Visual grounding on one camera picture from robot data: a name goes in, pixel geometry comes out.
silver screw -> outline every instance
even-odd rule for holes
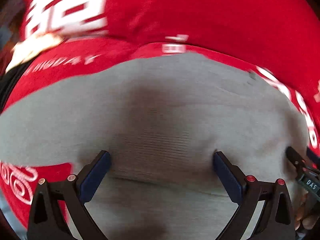
[[[76,179],[76,176],[74,174],[71,174],[68,176],[69,181],[74,181]]]
[[[44,178],[39,179],[39,184],[40,184],[40,185],[44,184],[44,182],[45,182],[45,179],[44,179]]]

gray cloth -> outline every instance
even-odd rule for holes
[[[0,116],[9,163],[73,162],[77,173],[101,149],[111,153],[112,171],[86,207],[112,240],[214,239],[236,204],[212,171],[212,153],[259,180],[284,178],[293,197],[284,151],[304,153],[307,143],[303,116],[279,91],[194,53],[62,80]]]

gray surface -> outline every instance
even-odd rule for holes
[[[293,196],[284,150],[307,142],[303,116],[279,91],[193,53],[69,78],[0,116],[4,161],[73,162],[78,172],[111,153],[111,174],[87,207],[112,240],[214,239],[236,208],[212,172],[214,150],[259,180],[286,179]]]

white swirl pattern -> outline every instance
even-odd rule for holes
[[[27,205],[31,205],[33,192],[29,182],[33,182],[38,178],[38,172],[27,166],[25,167],[25,170],[32,174],[32,176],[28,176],[14,165],[1,162],[1,160],[0,167],[1,177],[5,184],[10,185],[12,192],[20,201]]]

red screw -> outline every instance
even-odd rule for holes
[[[252,175],[248,175],[247,176],[247,181],[250,181],[250,182],[254,182],[256,180],[256,178]]]
[[[282,186],[285,184],[285,182],[284,182],[283,179],[278,179],[278,183],[279,183],[280,185],[282,185]]]

